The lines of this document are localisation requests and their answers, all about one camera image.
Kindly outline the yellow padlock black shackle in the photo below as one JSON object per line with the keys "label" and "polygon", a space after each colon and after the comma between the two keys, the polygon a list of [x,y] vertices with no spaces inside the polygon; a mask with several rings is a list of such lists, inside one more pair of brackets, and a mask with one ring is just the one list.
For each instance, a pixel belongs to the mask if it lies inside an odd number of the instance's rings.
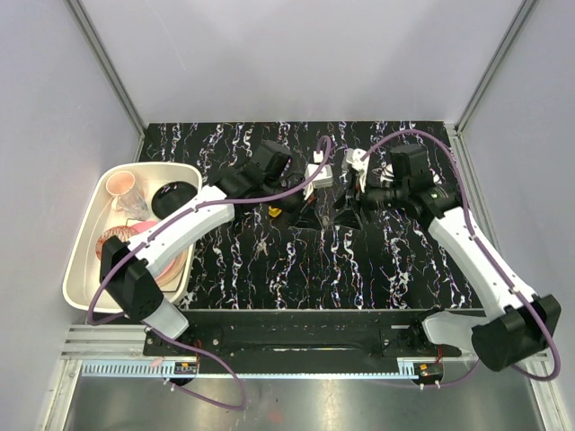
{"label": "yellow padlock black shackle", "polygon": [[276,217],[280,216],[281,213],[282,213],[282,210],[278,207],[269,207],[268,208],[268,214],[272,218],[276,218]]}

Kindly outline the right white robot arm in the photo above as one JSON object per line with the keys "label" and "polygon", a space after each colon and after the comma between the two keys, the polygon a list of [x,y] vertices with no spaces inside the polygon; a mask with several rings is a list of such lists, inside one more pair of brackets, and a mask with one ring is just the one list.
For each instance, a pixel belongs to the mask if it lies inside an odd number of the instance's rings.
{"label": "right white robot arm", "polygon": [[464,209],[458,187],[435,181],[424,147],[401,145],[390,155],[390,181],[373,187],[367,184],[367,152],[345,153],[342,169],[352,183],[336,201],[336,224],[360,229],[372,211],[402,210],[453,259],[484,312],[482,317],[423,313],[407,336],[411,351],[427,356],[440,345],[456,347],[501,371],[548,348],[561,314],[558,301],[538,295],[510,269]]}

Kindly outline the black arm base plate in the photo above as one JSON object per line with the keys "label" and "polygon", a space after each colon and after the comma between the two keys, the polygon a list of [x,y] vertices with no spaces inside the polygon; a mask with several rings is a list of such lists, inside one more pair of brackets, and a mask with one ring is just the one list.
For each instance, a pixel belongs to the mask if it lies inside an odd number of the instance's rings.
{"label": "black arm base plate", "polygon": [[187,311],[179,341],[224,359],[242,375],[392,373],[398,360],[458,358],[414,326],[420,310]]}

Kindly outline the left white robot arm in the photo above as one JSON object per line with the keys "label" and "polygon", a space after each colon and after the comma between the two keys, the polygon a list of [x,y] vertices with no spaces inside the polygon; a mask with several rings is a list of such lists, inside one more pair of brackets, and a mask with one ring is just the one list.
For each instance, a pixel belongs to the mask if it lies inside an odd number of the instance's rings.
{"label": "left white robot arm", "polygon": [[217,172],[193,199],[152,228],[125,242],[116,236],[106,240],[97,291],[107,292],[132,321],[162,334],[171,353],[187,354],[194,343],[190,324],[161,291],[156,277],[193,243],[247,207],[270,204],[288,213],[301,212],[308,200],[305,188],[326,168],[331,149],[331,139],[321,136],[315,150],[321,161],[303,181],[285,189],[281,175],[291,153],[278,143],[262,142],[249,160]]}

